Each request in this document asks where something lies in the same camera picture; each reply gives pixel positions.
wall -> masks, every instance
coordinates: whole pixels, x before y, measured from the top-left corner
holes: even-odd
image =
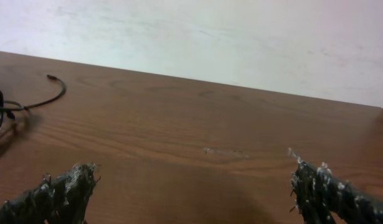
[[[383,0],[0,0],[0,50],[383,106]]]

